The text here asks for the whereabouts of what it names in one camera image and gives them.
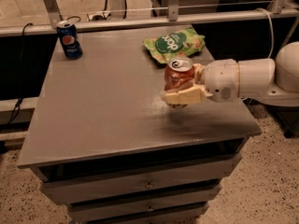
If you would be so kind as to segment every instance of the blue can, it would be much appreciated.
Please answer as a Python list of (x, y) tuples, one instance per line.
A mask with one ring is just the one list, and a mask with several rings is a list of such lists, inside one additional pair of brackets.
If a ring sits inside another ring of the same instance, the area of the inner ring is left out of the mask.
[(76, 59), (83, 54), (78, 42), (77, 28), (71, 21), (57, 22), (57, 34), (67, 58)]

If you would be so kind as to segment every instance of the desk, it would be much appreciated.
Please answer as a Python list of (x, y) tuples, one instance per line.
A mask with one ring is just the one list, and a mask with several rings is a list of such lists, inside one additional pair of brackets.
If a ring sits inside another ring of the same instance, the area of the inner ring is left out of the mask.
[[(179, 110), (161, 101), (164, 70), (142, 41), (181, 28), (79, 34), (74, 61), (57, 43), (18, 166), (77, 222), (200, 216), (261, 133), (240, 100)], [(213, 60), (207, 49), (192, 59)]]

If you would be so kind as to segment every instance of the soda can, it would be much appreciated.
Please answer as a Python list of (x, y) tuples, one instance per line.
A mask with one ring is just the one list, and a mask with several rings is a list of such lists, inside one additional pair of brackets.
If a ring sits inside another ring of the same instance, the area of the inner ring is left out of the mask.
[[(171, 59), (165, 68), (164, 90), (166, 92), (183, 91), (193, 85), (195, 68), (188, 57), (175, 57)], [(185, 107), (185, 104), (170, 105), (173, 108)]]
[(75, 24), (71, 21), (57, 22), (57, 34), (67, 58), (76, 59), (83, 54), (81, 45), (78, 42)]

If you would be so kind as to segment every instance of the gray tabletop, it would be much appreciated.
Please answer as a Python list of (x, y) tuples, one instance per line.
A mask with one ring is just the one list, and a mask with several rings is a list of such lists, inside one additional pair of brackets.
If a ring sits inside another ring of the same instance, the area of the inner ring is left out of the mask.
[[(251, 136), (261, 132), (240, 100), (172, 109), (164, 69), (142, 41), (186, 26), (79, 34), (83, 56), (57, 43), (18, 166), (44, 166)], [(207, 49), (192, 57), (208, 64)]]

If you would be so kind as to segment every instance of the green chip bag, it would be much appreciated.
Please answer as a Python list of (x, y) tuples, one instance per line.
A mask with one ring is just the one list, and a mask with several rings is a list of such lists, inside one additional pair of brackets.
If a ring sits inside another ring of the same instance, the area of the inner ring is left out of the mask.
[(145, 39), (143, 44), (159, 63), (168, 63), (175, 56), (190, 56), (201, 51), (205, 46), (205, 37), (188, 27), (169, 35)]

